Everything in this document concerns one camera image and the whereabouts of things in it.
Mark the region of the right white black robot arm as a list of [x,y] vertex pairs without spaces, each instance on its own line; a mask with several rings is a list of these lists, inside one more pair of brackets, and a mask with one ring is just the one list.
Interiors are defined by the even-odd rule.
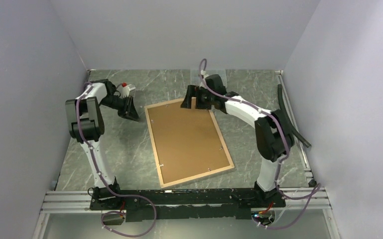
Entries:
[[255,130],[256,146],[262,156],[259,176],[255,182],[254,200],[261,207],[279,195],[278,178],[281,165],[294,145],[290,124],[282,110],[270,111],[245,100],[238,93],[227,91],[218,74],[201,79],[201,84],[188,85],[181,107],[199,110],[215,108],[235,116]]

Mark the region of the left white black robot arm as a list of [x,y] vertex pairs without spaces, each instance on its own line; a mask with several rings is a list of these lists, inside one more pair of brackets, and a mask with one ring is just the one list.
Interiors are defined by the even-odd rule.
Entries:
[[100,107],[116,110],[123,119],[139,121],[133,102],[135,91],[133,84],[116,86],[109,79],[88,81],[80,96],[65,102],[69,133],[86,153],[93,173],[92,196],[95,200],[103,198],[103,203],[110,209],[118,208],[123,196],[100,142],[105,133]]

